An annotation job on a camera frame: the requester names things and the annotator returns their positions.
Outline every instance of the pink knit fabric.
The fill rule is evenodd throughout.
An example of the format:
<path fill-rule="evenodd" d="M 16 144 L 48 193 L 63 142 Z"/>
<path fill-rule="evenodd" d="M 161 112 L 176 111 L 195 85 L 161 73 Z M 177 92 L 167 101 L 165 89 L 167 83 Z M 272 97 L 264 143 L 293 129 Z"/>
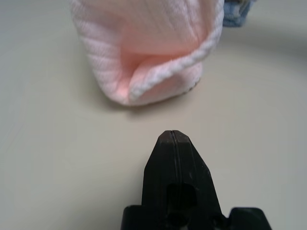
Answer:
<path fill-rule="evenodd" d="M 70 0 L 104 93 L 124 105 L 182 94 L 217 44 L 224 0 Z"/>

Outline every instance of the white table surface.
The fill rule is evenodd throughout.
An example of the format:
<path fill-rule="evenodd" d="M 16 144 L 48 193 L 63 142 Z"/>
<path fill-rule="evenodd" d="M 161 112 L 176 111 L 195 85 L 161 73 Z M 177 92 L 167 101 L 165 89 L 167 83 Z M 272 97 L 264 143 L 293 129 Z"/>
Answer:
<path fill-rule="evenodd" d="M 190 136 L 225 215 L 255 206 L 275 230 L 307 229 L 306 6 L 258 1 L 195 90 L 129 109 L 100 92 L 65 1 L 1 1 L 0 230 L 119 230 L 169 129 Z"/>

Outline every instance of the blue object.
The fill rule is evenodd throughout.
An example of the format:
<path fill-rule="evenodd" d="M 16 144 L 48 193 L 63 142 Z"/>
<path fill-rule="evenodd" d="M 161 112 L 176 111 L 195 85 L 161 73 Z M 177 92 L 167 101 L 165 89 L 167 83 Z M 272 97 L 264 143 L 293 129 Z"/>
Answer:
<path fill-rule="evenodd" d="M 224 4 L 224 27 L 241 27 L 246 21 L 254 0 L 230 1 Z"/>

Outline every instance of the black plastic object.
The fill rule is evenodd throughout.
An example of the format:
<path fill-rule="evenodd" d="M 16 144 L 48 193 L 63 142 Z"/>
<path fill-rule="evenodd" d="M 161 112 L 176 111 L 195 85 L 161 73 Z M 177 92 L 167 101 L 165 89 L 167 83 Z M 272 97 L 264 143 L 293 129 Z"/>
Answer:
<path fill-rule="evenodd" d="M 207 165 L 188 136 L 166 131 L 144 171 L 141 206 L 124 210 L 121 230 L 272 230 L 258 208 L 223 216 Z"/>

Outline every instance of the blue fabric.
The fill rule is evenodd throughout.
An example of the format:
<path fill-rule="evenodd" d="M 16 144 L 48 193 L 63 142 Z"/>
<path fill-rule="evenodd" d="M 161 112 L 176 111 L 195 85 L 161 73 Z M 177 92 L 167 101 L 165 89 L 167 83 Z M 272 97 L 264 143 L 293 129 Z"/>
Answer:
<path fill-rule="evenodd" d="M 224 27 L 241 27 L 246 21 L 246 17 L 253 5 L 254 0 L 241 2 L 225 2 L 224 4 Z"/>

